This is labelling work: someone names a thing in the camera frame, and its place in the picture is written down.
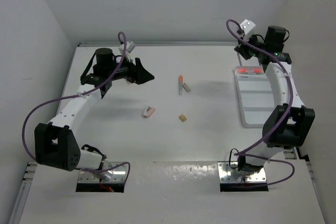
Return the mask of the orange capped grey marker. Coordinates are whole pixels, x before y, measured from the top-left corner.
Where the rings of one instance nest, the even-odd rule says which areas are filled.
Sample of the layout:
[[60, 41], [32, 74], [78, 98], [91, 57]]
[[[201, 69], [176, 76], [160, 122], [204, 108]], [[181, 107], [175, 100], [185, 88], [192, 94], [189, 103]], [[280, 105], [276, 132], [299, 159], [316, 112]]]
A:
[[179, 95], [182, 95], [183, 93], [183, 76], [182, 75], [179, 75], [179, 85], [178, 85], [178, 92], [179, 92]]

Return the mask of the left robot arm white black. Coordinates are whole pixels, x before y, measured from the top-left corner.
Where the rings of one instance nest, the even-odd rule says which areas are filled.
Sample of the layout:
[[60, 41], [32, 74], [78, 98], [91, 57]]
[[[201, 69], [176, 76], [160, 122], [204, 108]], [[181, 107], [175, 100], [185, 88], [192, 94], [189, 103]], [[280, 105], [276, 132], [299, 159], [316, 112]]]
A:
[[40, 123], [34, 131], [35, 155], [38, 164], [67, 171], [99, 170], [104, 155], [94, 148], [79, 147], [75, 135], [89, 111], [107, 94], [114, 80], [124, 79], [137, 85], [154, 80], [141, 63], [112, 49], [99, 48], [80, 77], [78, 95], [48, 123]]

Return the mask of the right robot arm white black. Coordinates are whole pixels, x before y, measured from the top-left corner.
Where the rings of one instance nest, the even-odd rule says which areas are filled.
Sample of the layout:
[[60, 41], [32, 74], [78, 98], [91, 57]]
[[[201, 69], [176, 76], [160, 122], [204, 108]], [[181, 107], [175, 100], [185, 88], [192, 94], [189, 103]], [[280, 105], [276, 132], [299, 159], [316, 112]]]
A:
[[251, 35], [246, 43], [239, 42], [234, 49], [245, 60], [258, 59], [275, 104], [262, 127], [260, 141], [237, 155], [237, 169], [245, 174], [260, 171], [279, 152], [302, 146], [315, 118], [314, 109], [306, 107], [299, 97], [292, 76], [292, 60], [283, 52], [289, 36], [286, 28], [269, 26], [261, 40], [258, 35]]

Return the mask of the pink red highlighter pen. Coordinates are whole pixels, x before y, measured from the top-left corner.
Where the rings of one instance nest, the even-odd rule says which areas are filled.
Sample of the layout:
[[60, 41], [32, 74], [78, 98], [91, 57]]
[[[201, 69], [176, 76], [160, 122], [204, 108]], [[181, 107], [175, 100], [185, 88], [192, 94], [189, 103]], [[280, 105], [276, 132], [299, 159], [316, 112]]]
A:
[[240, 74], [263, 74], [264, 71], [262, 68], [239, 68], [236, 70]]

